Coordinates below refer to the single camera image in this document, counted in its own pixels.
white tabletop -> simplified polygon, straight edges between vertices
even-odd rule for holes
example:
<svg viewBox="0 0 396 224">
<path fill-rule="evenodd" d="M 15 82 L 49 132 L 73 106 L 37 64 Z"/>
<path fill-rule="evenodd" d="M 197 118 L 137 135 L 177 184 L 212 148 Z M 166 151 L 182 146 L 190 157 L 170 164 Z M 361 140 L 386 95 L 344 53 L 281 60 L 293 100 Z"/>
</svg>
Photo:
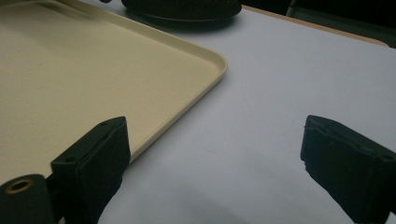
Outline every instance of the white tabletop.
<svg viewBox="0 0 396 224">
<path fill-rule="evenodd" d="M 120 1 L 86 1 L 127 15 Z M 396 49 L 244 9 L 216 27 L 162 29 L 229 70 L 130 165 L 100 223 L 352 223 L 304 169 L 305 119 L 395 150 Z"/>
</svg>

